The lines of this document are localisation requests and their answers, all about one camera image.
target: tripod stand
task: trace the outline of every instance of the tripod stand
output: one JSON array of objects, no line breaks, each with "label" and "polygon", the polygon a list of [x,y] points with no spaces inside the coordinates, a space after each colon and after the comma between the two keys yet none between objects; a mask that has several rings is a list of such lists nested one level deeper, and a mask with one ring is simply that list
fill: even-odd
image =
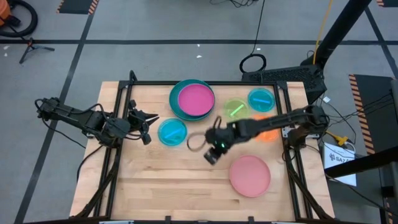
[{"label": "tripod stand", "polygon": [[[17,35],[19,34],[18,31],[16,31],[10,24],[8,24],[7,21],[5,19],[3,19],[1,16],[0,16],[0,19],[3,21],[3,23],[6,26],[10,27],[10,29],[12,29],[13,32],[15,32]],[[27,40],[23,36],[19,35],[19,38],[21,38],[22,40],[27,42],[26,50],[25,50],[24,54],[22,55],[21,59],[19,60],[20,64],[24,63],[26,55],[29,52],[33,51],[33,50],[37,50],[37,49],[44,49],[44,50],[49,50],[49,51],[54,51],[55,50],[54,48],[51,48],[51,47],[44,47],[44,46],[40,46],[40,45],[34,45],[34,40],[33,40],[32,37],[29,40]]]}]

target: concrete floor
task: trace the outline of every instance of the concrete floor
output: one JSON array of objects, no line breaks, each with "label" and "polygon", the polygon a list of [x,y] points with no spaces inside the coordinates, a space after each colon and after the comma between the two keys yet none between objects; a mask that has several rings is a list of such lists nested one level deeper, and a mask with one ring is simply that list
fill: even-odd
[{"label": "concrete floor", "polygon": [[[100,0],[92,23],[87,24],[90,21],[87,15],[56,14],[58,1],[26,1],[39,15],[39,25],[32,34],[35,39],[75,41],[49,45],[56,49],[55,52],[38,50],[30,54],[23,65],[18,61],[25,45],[0,44],[0,99],[3,106],[6,105],[0,110],[4,130],[0,136],[3,142],[0,149],[1,223],[14,223],[18,211],[17,220],[22,217],[24,222],[61,219],[69,215],[76,170],[84,152],[59,134],[52,138],[30,203],[24,200],[25,205],[29,204],[26,212],[20,208],[47,133],[47,128],[36,118],[35,99],[59,96],[62,89],[68,89],[64,88],[64,83],[69,77],[72,82],[65,103],[87,108],[96,102],[101,82],[125,80],[131,69],[139,80],[240,80],[239,62],[253,46],[200,44],[200,40],[252,40],[261,10],[259,3],[236,9],[228,2],[212,6],[203,0]],[[345,4],[344,0],[334,1],[323,36]],[[326,0],[267,0],[259,39],[315,40],[327,5]],[[383,38],[398,40],[394,22],[398,20],[398,9],[381,8],[376,2],[372,2],[369,8]],[[16,9],[16,14],[27,17],[23,10]],[[134,42],[127,45],[83,45],[85,35],[82,42],[79,40],[86,25],[90,28],[87,40],[198,41],[183,45]],[[7,38],[0,37],[0,43],[5,40]],[[377,40],[365,14],[345,40]],[[314,48],[313,45],[297,43],[281,42],[279,45],[258,45],[257,48],[267,57],[268,69],[281,68],[298,65],[307,51]],[[398,59],[398,46],[389,45],[388,49]],[[259,62],[253,60],[245,65],[245,70],[258,67]],[[341,114],[355,110],[348,82],[348,74],[352,73],[394,76],[380,45],[364,42],[363,45],[339,46],[325,67],[325,81],[328,87],[326,95]],[[352,118],[350,123],[358,134],[357,150],[365,154],[359,122]],[[84,136],[75,128],[60,123],[57,129],[82,144],[86,143]],[[344,123],[334,126],[332,131],[353,137]],[[333,185],[331,194],[338,218],[353,222],[380,222],[378,209],[339,197],[333,192]]]}]

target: pink bowl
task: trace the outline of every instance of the pink bowl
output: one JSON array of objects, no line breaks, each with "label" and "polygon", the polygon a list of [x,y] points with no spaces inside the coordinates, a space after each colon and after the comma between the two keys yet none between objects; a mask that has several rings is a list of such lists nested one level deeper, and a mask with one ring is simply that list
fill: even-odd
[{"label": "pink bowl", "polygon": [[178,94],[178,106],[191,116],[207,114],[213,108],[214,101],[212,90],[202,84],[187,85]]},{"label": "pink bowl", "polygon": [[241,156],[229,168],[229,180],[239,194],[258,197],[267,191],[271,172],[267,164],[257,156]]}]

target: orange object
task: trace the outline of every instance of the orange object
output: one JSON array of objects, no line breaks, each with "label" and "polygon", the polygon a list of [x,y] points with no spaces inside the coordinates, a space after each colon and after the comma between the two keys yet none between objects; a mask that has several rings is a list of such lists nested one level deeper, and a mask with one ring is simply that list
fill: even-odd
[{"label": "orange object", "polygon": [[[260,120],[260,119],[265,119],[265,118],[269,118],[271,116],[264,116],[264,115],[254,115],[254,119],[256,120]],[[257,141],[263,141],[263,142],[270,142],[270,141],[274,141],[275,139],[277,139],[279,136],[279,128],[272,130],[272,131],[264,131],[263,133],[259,134],[256,137]]]},{"label": "orange object", "polygon": [[8,5],[7,0],[0,0],[0,16],[6,20],[8,16],[11,14],[10,5]]}]

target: wooden table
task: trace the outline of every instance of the wooden table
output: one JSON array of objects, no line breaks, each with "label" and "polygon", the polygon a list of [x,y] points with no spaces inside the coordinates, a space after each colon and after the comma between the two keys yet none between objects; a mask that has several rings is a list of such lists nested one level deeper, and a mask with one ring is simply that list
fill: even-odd
[{"label": "wooden table", "polygon": [[[113,110],[117,87],[118,82],[102,84],[98,102],[106,111]],[[137,108],[146,113],[157,113],[160,119],[150,127],[152,142],[149,145],[144,146],[141,140],[124,140],[111,218],[164,220],[165,216],[171,215],[172,220],[246,221],[248,216],[254,216],[256,221],[294,221],[286,166],[281,158],[281,138],[272,142],[252,139],[237,144],[215,166],[203,158],[208,147],[200,152],[191,152],[185,143],[177,147],[160,143],[157,137],[159,125],[175,117],[168,104],[172,87],[135,85],[132,88],[131,99],[137,102]],[[222,125],[225,125],[228,121],[223,115],[225,101],[232,97],[246,99],[253,88],[256,86],[212,86],[216,95],[214,111],[203,121],[185,122],[188,133],[204,132],[213,125],[217,115],[223,117]],[[288,88],[292,109],[307,105],[302,83],[288,83]],[[276,115],[277,111],[274,108],[268,113],[252,111],[252,114]],[[307,144],[318,147],[316,140],[307,140]],[[97,147],[96,140],[88,140],[85,156]],[[98,188],[104,152],[104,149],[97,152],[81,168],[70,215],[80,212]],[[319,153],[310,148],[302,149],[301,153],[309,191],[324,210],[334,217]],[[228,179],[231,163],[246,154],[259,156],[271,170],[269,189],[258,198],[247,198],[236,193]],[[302,194],[298,188],[297,194],[301,216],[305,217]],[[107,199],[108,191],[104,193],[102,215]]]}]

